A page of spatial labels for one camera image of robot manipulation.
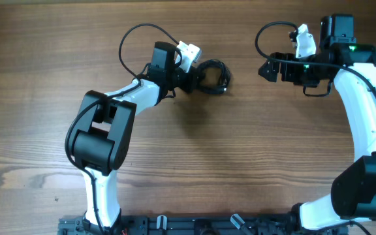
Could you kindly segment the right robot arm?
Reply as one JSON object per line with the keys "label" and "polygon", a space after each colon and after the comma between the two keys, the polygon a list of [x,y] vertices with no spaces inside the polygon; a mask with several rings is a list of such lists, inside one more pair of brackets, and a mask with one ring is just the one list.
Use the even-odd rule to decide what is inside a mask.
{"label": "right robot arm", "polygon": [[307,25],[294,25],[289,38],[296,51],[267,55],[258,73],[269,82],[282,80],[304,89],[326,80],[345,107],[354,160],[328,195],[292,208],[285,233],[336,234],[376,221],[376,48],[357,43],[350,14],[323,17],[319,40]]}

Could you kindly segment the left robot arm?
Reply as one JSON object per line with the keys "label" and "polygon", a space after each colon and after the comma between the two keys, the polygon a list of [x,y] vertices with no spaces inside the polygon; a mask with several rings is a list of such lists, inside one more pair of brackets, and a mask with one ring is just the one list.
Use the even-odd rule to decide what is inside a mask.
{"label": "left robot arm", "polygon": [[117,171],[130,144],[136,115],[159,104],[169,91],[195,88],[196,63],[202,50],[194,44],[156,42],[153,57],[131,83],[117,91],[88,91],[65,138],[69,161],[84,176],[86,234],[118,234],[121,208],[117,199]]}

